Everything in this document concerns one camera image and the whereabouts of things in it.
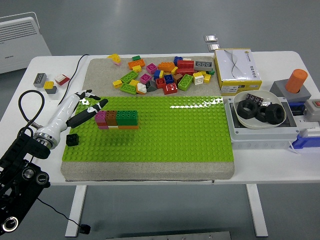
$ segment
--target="green baseplate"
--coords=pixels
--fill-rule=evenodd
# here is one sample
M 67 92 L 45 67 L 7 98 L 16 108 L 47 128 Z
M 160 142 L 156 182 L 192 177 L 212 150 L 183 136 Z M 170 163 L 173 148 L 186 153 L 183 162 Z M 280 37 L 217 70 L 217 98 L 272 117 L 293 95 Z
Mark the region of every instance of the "green baseplate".
M 103 110 L 137 110 L 139 129 L 100 130 L 94 117 L 71 129 L 65 162 L 233 162 L 221 96 L 103 97 Z M 97 101 L 90 99 L 93 105 Z M 76 113 L 91 105 L 79 102 Z

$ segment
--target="table leg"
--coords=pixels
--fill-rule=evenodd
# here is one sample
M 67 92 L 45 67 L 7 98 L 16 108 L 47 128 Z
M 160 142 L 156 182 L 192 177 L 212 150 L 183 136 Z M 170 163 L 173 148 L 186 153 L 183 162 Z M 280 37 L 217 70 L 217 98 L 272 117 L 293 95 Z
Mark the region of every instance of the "table leg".
M 246 184 L 255 235 L 257 237 L 268 237 L 264 212 L 262 210 L 257 184 Z
M 76 186 L 76 189 L 74 192 L 69 219 L 74 220 L 78 224 L 80 222 L 82 208 L 85 201 L 86 190 L 87 190 L 86 185 L 78 185 Z M 74 222 L 69 220 L 68 225 L 66 227 L 66 231 L 65 231 L 65 237 L 76 237 L 78 234 L 78 227 L 79 227 L 78 225 L 76 225 Z

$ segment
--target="white table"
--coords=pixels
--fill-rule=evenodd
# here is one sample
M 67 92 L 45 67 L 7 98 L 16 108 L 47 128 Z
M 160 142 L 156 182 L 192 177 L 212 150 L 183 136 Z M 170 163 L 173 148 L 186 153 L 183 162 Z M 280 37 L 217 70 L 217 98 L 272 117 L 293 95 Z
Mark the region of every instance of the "white table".
M 262 79 L 261 90 L 269 91 L 274 81 L 289 78 L 294 69 L 308 71 L 300 56 L 293 51 L 254 52 L 253 55 Z M 130 58 L 133 56 L 134 55 L 123 55 L 121 57 Z M 168 56 L 212 56 L 212 53 L 141 55 L 142 58 Z M 105 55 L 85 56 L 81 60 L 78 72 L 70 85 L 68 95 L 82 89 L 90 60 L 105 57 Z M 51 81 L 58 74 L 72 76 L 79 58 L 80 56 L 42 56 L 36 57 L 31 61 L 0 122 L 0 132 L 2 133 L 2 136 L 5 136 L 0 139 L 1 154 L 5 153 L 11 143 L 15 140 L 18 130 L 26 124 L 18 109 L 18 99 L 24 91 L 35 89 L 33 82 L 37 73 L 46 73 Z M 320 93 L 311 76 L 308 76 L 304 85 L 311 93 L 313 99 L 320 98 Z M 44 109 L 36 120 L 36 123 L 45 125 L 48 122 L 62 98 L 66 87 L 66 84 L 59 87 L 58 93 L 54 95 L 44 94 Z M 29 118 L 32 118 L 41 104 L 40 97 L 36 94 L 30 94 L 25 96 L 23 100 L 23 109 L 26 115 L 29 116 Z M 69 131 L 70 130 L 67 129 L 61 133 L 61 143 L 56 149 L 51 151 L 48 159 L 35 159 L 33 161 L 36 165 L 39 165 L 43 171 L 49 174 L 50 182 L 53 185 L 212 184 L 211 181 L 66 182 L 64 176 L 61 174 L 60 167 L 65 149 L 65 145 L 62 143 L 65 143 L 66 135 Z M 233 177 L 229 180 L 217 179 L 214 181 L 215 184 L 248 184 L 247 191 L 257 236 L 267 236 L 268 233 L 256 184 L 320 182 L 320 147 L 300 149 L 298 150 L 298 153 L 299 154 L 290 149 L 233 150 L 235 165 Z M 82 191 L 82 193 L 76 192 L 77 198 L 81 198 L 81 196 L 84 198 L 86 188 L 81 188 L 77 188 L 78 191 Z M 83 198 L 78 200 L 75 198 L 74 200 L 74 203 L 76 204 L 72 206 L 71 209 L 71 216 L 74 218 L 80 218 L 79 215 L 77 216 L 77 212 L 82 208 Z

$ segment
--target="black hex nut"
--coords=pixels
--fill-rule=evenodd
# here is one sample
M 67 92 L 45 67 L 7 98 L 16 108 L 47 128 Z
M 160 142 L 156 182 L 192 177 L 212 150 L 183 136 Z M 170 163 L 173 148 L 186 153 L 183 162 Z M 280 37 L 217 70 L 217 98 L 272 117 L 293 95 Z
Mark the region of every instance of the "black hex nut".
M 277 103 L 270 104 L 265 110 L 265 119 L 270 124 L 280 124 L 285 118 L 284 108 Z
M 66 136 L 66 144 L 68 147 L 73 147 L 79 145 L 79 136 L 77 133 L 68 134 Z
M 265 123 L 267 121 L 266 120 L 266 109 L 267 109 L 267 106 L 258 107 L 258 111 L 256 113 L 255 118 L 258 119 L 260 122 Z
M 242 100 L 238 103 L 236 112 L 244 119 L 252 119 L 257 115 L 258 104 L 249 99 Z

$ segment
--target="robotic arm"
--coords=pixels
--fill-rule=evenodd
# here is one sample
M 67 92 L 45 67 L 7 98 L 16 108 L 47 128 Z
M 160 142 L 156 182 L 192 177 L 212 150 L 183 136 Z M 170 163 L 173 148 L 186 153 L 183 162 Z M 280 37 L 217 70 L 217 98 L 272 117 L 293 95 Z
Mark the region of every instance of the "robotic arm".
M 16 230 L 42 190 L 50 187 L 49 175 L 25 160 L 26 154 L 39 159 L 48 158 L 50 149 L 59 144 L 61 132 L 67 127 L 79 126 L 98 113 L 107 104 L 107 99 L 71 117 L 81 99 L 100 100 L 91 92 L 84 90 L 66 98 L 46 126 L 32 123 L 37 128 L 35 134 L 19 134 L 0 159 L 3 168 L 0 172 L 0 236 Z

